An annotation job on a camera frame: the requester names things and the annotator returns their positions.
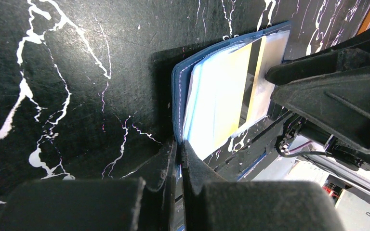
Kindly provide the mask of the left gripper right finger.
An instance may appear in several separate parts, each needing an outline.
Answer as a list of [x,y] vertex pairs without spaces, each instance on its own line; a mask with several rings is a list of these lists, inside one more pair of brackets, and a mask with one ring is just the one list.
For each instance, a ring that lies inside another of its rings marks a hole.
[[332,200],[310,181],[226,181],[181,148],[187,231],[342,231]]

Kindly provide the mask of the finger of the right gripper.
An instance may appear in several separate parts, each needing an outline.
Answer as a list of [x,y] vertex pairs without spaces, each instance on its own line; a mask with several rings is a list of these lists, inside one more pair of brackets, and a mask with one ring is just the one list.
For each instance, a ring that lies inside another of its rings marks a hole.
[[370,66],[295,80],[277,87],[271,99],[370,153]]
[[323,74],[370,66],[370,29],[320,52],[271,67],[265,80],[277,86]]

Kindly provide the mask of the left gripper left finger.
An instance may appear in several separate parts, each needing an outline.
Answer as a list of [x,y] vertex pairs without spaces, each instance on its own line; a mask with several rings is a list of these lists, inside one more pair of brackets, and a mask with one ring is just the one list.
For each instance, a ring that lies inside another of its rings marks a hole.
[[176,141],[119,180],[37,180],[14,190],[0,231],[170,231]]

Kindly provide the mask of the gold credit card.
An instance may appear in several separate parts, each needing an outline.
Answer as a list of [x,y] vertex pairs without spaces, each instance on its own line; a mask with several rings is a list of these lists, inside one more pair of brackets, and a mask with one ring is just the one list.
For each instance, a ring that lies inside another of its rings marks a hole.
[[255,72],[263,56],[266,36],[230,52],[221,61],[217,77],[213,124],[213,148],[221,147],[239,128],[248,70]]

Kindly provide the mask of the blue leather card holder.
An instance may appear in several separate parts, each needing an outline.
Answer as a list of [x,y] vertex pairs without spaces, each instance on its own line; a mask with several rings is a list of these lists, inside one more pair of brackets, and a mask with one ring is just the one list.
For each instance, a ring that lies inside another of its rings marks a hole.
[[184,59],[172,71],[172,123],[178,143],[188,141],[201,159],[213,148],[213,120],[217,77],[221,61],[232,51],[266,36],[263,56],[248,79],[239,128],[229,138],[252,127],[267,116],[274,84],[265,80],[266,72],[279,65],[284,57],[291,24],[284,22],[269,28],[229,38],[208,46]]

